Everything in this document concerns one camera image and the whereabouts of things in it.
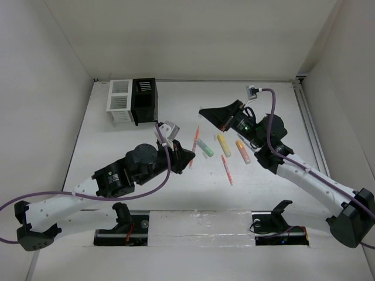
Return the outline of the yellow highlighter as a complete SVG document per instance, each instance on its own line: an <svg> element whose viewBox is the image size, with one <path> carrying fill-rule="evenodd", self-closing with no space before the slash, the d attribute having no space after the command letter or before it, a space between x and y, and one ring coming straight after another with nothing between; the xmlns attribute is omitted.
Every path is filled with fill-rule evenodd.
<svg viewBox="0 0 375 281"><path fill-rule="evenodd" d="M225 155L225 157L230 157L231 156L231 151L230 151L230 148L226 142L226 139L225 137L223 136L223 134L218 134L217 135L217 140L219 141L219 144L223 150L223 153Z"/></svg>

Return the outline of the aluminium rail right side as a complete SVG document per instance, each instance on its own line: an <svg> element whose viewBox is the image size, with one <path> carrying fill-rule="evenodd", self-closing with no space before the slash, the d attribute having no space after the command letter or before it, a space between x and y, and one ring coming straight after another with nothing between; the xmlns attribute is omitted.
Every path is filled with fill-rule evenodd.
<svg viewBox="0 0 375 281"><path fill-rule="evenodd" d="M323 153L322 146L302 87L303 80L304 77L297 77L294 80L292 80L292 88L294 90L296 101L299 106L299 110L308 136L310 147L313 151L316 167L321 173L330 177L328 164L326 162L325 155Z"/></svg>

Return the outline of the red pen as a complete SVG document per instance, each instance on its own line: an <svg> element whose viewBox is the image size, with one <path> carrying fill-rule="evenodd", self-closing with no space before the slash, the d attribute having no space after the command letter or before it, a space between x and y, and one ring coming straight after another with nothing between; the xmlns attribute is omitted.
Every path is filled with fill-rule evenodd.
<svg viewBox="0 0 375 281"><path fill-rule="evenodd" d="M226 172L226 175L227 175L227 178L229 180L229 183L230 185L232 186L233 185L233 179L232 179L232 176L231 176L231 173L229 171L229 167L227 165L227 161L226 161L226 158L224 155L221 155L221 160L223 162L223 166L224 166L224 169L225 169L225 172Z"/></svg>
<svg viewBox="0 0 375 281"><path fill-rule="evenodd" d="M193 140L193 146L192 146L193 153L196 152L196 146L197 146L197 140L199 138L199 133L200 133L200 125L197 126L197 130L196 130L195 137ZM193 165L193 159L189 162L189 169L192 169L192 165Z"/></svg>

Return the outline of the blue pen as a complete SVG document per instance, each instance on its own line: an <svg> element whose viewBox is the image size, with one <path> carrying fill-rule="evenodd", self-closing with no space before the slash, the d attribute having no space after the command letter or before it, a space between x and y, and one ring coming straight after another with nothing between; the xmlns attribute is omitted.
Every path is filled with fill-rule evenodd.
<svg viewBox="0 0 375 281"><path fill-rule="evenodd" d="M241 135L238 135L238 138L248 147L253 153L257 151L257 148L254 147L248 140L244 139Z"/></svg>

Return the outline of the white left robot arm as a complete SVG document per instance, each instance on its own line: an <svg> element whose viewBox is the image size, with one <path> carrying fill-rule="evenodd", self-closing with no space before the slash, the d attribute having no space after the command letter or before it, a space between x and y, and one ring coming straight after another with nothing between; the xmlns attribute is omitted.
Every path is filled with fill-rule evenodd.
<svg viewBox="0 0 375 281"><path fill-rule="evenodd" d="M46 200L14 205L21 224L17 242L28 251L38 251L56 239L91 229L127 233L134 229L125 203L136 185L143 185L159 174L182 174L195 153L174 140L172 146L140 144L112 164L94 172L73 189L72 195L57 195Z"/></svg>

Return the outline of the orange highlighter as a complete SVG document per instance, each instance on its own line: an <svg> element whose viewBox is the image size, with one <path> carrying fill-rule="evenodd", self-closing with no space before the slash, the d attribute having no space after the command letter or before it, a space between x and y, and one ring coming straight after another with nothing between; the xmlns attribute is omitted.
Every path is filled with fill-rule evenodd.
<svg viewBox="0 0 375 281"><path fill-rule="evenodd" d="M251 163L251 159L250 159L250 157L249 157L249 155L248 155L248 153L247 153L247 151L246 151L246 149L244 147L243 142L241 140L237 140L236 141L236 146L237 146L237 149L240 152L241 157L244 160L244 163L247 164L247 165L250 164Z"/></svg>

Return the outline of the black slatted pen holder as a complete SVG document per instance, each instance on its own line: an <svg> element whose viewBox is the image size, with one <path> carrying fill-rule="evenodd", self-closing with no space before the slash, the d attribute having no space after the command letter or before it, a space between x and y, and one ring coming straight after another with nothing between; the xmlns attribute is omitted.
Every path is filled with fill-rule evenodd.
<svg viewBox="0 0 375 281"><path fill-rule="evenodd" d="M155 78L133 79L131 113L136 126L158 120L158 90Z"/></svg>

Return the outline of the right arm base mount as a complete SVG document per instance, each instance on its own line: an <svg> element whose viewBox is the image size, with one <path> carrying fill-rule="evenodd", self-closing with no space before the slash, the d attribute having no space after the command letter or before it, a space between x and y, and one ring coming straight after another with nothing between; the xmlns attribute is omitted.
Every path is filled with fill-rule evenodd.
<svg viewBox="0 0 375 281"><path fill-rule="evenodd" d="M282 217L291 200L283 200L271 211L253 211L249 231L255 235L256 246L309 246L305 227L287 224Z"/></svg>

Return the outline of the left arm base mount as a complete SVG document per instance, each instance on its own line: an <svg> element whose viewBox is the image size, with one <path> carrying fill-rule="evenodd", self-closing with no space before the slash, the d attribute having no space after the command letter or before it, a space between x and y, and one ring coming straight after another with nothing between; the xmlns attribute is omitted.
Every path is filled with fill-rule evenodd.
<svg viewBox="0 0 375 281"><path fill-rule="evenodd" d="M130 211L125 203L115 203L115 226L97 229L95 246L147 246L149 211Z"/></svg>

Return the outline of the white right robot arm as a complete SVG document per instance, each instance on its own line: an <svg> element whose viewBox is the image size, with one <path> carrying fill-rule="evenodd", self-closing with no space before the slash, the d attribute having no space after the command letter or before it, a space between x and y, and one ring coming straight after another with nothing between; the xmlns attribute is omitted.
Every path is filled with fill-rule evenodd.
<svg viewBox="0 0 375 281"><path fill-rule="evenodd" d="M306 164L282 143L287 130L273 112L257 121L253 110L236 100L226 107L201 109L199 114L222 132L237 132L255 149L254 156L263 168L321 202L330 211L323 226L341 244L356 248L374 227L374 194L339 184Z"/></svg>

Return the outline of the white slatted pen holder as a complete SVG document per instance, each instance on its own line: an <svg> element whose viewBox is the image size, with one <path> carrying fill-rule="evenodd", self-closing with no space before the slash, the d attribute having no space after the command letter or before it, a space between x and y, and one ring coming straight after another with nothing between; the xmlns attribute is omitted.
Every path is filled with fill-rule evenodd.
<svg viewBox="0 0 375 281"><path fill-rule="evenodd" d="M133 80L111 80L106 112L113 124L133 122L131 113Z"/></svg>

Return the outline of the green highlighter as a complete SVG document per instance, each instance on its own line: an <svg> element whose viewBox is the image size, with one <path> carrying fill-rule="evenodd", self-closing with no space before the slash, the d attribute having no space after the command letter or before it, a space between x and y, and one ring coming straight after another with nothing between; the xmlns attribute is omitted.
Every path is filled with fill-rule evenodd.
<svg viewBox="0 0 375 281"><path fill-rule="evenodd" d="M208 157L214 155L214 152L200 138L197 140L197 145L205 154L207 154Z"/></svg>

